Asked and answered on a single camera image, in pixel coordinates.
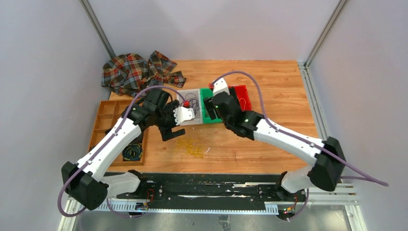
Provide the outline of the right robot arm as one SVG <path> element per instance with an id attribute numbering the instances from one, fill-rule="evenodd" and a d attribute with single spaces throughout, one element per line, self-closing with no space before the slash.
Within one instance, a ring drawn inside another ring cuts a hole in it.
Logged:
<path id="1" fill-rule="evenodd" d="M 228 130 L 239 137 L 261 141 L 281 148 L 308 165 L 296 171 L 283 172 L 275 186 L 275 195 L 283 201 L 301 189 L 317 187 L 333 192 L 345 167 L 340 142 L 308 137 L 274 123 L 255 111 L 243 111 L 232 95 L 221 92 L 204 99 L 211 119 L 220 118 Z"/>

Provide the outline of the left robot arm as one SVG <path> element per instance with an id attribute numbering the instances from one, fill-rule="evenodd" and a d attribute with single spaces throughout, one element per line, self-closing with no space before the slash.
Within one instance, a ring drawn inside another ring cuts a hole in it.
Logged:
<path id="1" fill-rule="evenodd" d="M 184 129 L 172 129 L 195 118 L 189 102 L 181 95 L 179 100 L 168 101 L 171 95 L 166 86 L 152 86 L 138 93 L 118 118 L 105 137 L 85 156 L 75 163 L 66 162 L 62 169 L 63 187 L 58 195 L 58 209 L 66 217 L 72 217 L 62 208 L 62 195 L 67 193 L 83 205 L 83 209 L 94 210 L 106 199 L 122 193 L 130 193 L 141 199 L 147 194 L 147 185 L 141 182 L 136 172 L 105 176 L 113 161 L 134 139 L 147 128 L 156 126 L 163 141 L 185 134 Z"/>

